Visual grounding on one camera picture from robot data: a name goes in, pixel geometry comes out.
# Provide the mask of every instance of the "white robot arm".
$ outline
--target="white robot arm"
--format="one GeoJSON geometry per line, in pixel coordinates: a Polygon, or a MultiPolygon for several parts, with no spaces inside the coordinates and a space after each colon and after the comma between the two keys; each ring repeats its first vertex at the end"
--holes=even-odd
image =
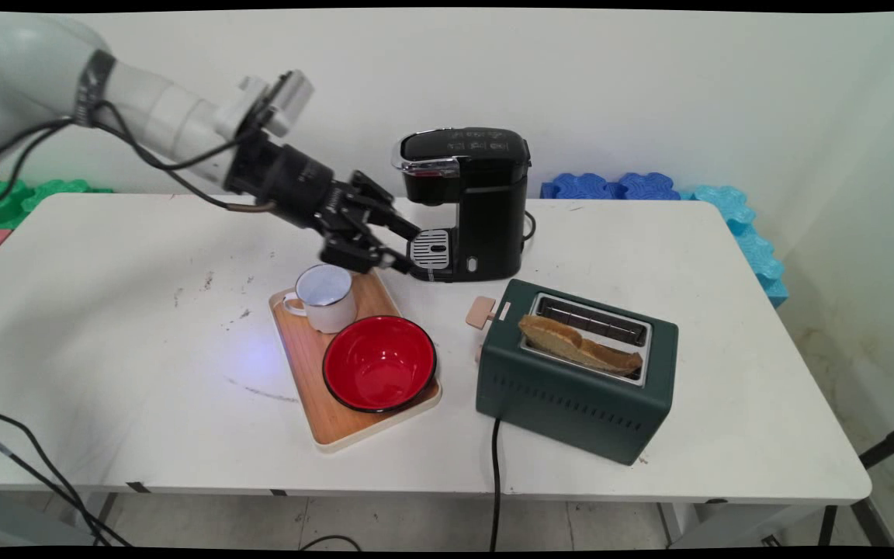
{"type": "Polygon", "coordinates": [[[333,180],[326,166],[269,141],[265,131],[287,134],[312,91],[301,71],[288,71],[273,85],[247,77],[233,100],[216,106],[162,75],[115,60],[80,22],[0,17],[0,145],[29,125],[70,117],[138,144],[148,164],[187,167],[228,191],[252,194],[255,208],[312,227],[325,238],[324,262],[359,272],[372,266],[407,272],[412,262],[366,225],[386,226],[404,238],[419,233],[394,211],[393,196],[359,171],[347,183],[333,180]],[[159,162],[139,146],[183,163],[159,162]]]}

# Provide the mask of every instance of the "wooden tray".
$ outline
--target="wooden tray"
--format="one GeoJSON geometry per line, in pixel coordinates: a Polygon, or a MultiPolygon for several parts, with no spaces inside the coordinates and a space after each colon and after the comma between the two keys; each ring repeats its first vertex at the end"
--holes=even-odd
{"type": "MultiPolygon", "coordinates": [[[[376,314],[401,316],[375,272],[356,273],[351,289],[358,304],[358,320],[376,314]]],[[[402,410],[366,414],[338,402],[323,382],[323,354],[336,334],[316,332],[309,326],[307,318],[285,311],[281,300],[290,291],[294,290],[273,294],[269,305],[285,346],[295,386],[299,390],[302,409],[309,420],[309,429],[320,450],[336,452],[429,410],[440,401],[443,390],[439,379],[434,377],[432,385],[411,406],[402,410]]]]}

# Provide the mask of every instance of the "toaster vent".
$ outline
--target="toaster vent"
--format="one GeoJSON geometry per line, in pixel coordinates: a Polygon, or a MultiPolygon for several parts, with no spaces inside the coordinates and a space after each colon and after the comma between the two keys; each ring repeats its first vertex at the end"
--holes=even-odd
{"type": "Polygon", "coordinates": [[[639,431],[639,428],[641,428],[641,422],[633,422],[624,417],[617,417],[616,414],[608,413],[606,410],[589,408],[586,404],[575,402],[570,398],[558,396],[538,388],[532,388],[529,385],[512,381],[506,377],[492,375],[492,382],[493,384],[507,388],[511,392],[524,394],[526,397],[533,399],[539,398],[543,402],[555,404],[558,408],[564,406],[564,409],[568,411],[581,411],[583,416],[595,418],[597,421],[610,422],[610,424],[614,422],[618,428],[632,429],[633,431],[639,431]]]}

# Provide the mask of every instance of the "chrome trim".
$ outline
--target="chrome trim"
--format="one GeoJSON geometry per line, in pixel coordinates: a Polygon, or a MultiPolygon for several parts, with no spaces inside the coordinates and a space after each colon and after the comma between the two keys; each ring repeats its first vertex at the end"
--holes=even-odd
{"type": "Polygon", "coordinates": [[[641,358],[643,359],[643,365],[641,365],[641,371],[639,372],[639,379],[634,380],[634,379],[631,379],[628,377],[617,375],[615,373],[611,373],[609,371],[603,371],[602,369],[589,367],[588,365],[583,365],[581,363],[575,363],[574,361],[565,359],[563,357],[559,357],[552,353],[547,353],[546,351],[542,351],[542,350],[533,348],[533,347],[529,346],[528,343],[526,343],[526,335],[522,334],[522,332],[521,332],[521,337],[519,337],[519,343],[518,343],[519,349],[528,351],[530,353],[535,353],[536,355],[539,355],[540,357],[543,357],[543,358],[551,359],[554,361],[560,361],[566,365],[571,365],[572,367],[575,367],[575,368],[578,368],[581,370],[585,370],[585,371],[589,371],[589,372],[592,372],[593,374],[601,375],[606,378],[615,379],[620,382],[625,382],[625,383],[643,388],[643,385],[646,384],[646,373],[648,373],[648,370],[646,370],[646,368],[648,368],[648,355],[650,354],[650,341],[652,341],[652,339],[653,339],[653,326],[650,325],[650,323],[645,322],[645,321],[638,321],[638,319],[635,319],[635,318],[627,318],[627,316],[623,316],[621,314],[615,314],[615,312],[603,311],[603,309],[592,307],[592,305],[581,304],[580,302],[567,300],[564,297],[553,296],[553,294],[543,293],[543,292],[537,293],[536,297],[533,297],[533,304],[530,307],[531,311],[529,312],[529,314],[536,315],[537,309],[540,308],[540,301],[543,300],[544,297],[552,298],[553,300],[559,300],[561,302],[567,302],[567,304],[572,304],[575,307],[587,308],[587,309],[589,309],[589,311],[595,311],[595,312],[598,312],[599,314],[613,316],[613,318],[620,318],[620,319],[622,319],[622,321],[634,322],[634,323],[636,323],[636,325],[646,326],[646,328],[648,328],[648,334],[646,334],[646,340],[643,341],[642,347],[636,347],[636,346],[632,346],[630,344],[625,344],[625,343],[623,343],[619,340],[616,340],[616,339],[608,339],[608,337],[599,336],[598,334],[594,334],[592,332],[586,332],[585,330],[582,330],[581,328],[574,328],[574,326],[568,325],[568,326],[574,328],[575,330],[578,330],[578,333],[581,333],[582,337],[586,337],[586,339],[591,339],[592,341],[594,341],[596,343],[601,343],[602,345],[605,345],[607,347],[611,347],[613,349],[617,349],[617,350],[624,351],[627,353],[634,353],[634,352],[639,353],[641,355],[641,358]]]}
{"type": "Polygon", "coordinates": [[[461,174],[461,162],[453,155],[436,159],[420,159],[418,161],[402,157],[402,144],[404,144],[407,139],[418,137],[419,134],[426,134],[427,132],[436,132],[440,130],[454,130],[454,128],[433,128],[433,130],[413,132],[412,134],[407,134],[405,137],[402,137],[400,141],[395,142],[393,152],[391,152],[391,166],[400,170],[402,173],[411,176],[418,176],[418,173],[429,173],[430,171],[438,171],[441,177],[459,176],[461,174]]]}

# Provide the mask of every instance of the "toaster slot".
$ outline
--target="toaster slot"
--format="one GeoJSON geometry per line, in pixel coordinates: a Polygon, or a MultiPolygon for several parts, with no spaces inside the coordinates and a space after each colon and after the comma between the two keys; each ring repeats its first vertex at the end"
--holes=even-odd
{"type": "Polygon", "coordinates": [[[549,351],[533,346],[526,339],[526,336],[522,336],[519,346],[526,351],[632,385],[643,386],[643,383],[646,382],[646,366],[648,366],[646,359],[648,359],[648,351],[650,349],[650,325],[648,323],[601,311],[599,308],[586,307],[586,305],[564,300],[561,297],[550,296],[550,294],[546,293],[537,294],[531,309],[532,314],[571,326],[578,330],[582,337],[591,339],[610,349],[625,353],[639,353],[639,356],[643,359],[643,365],[630,374],[618,375],[554,355],[549,351]]]}
{"type": "Polygon", "coordinates": [[[553,297],[540,297],[536,305],[536,314],[635,347],[643,347],[646,344],[648,335],[646,326],[553,297]]]}

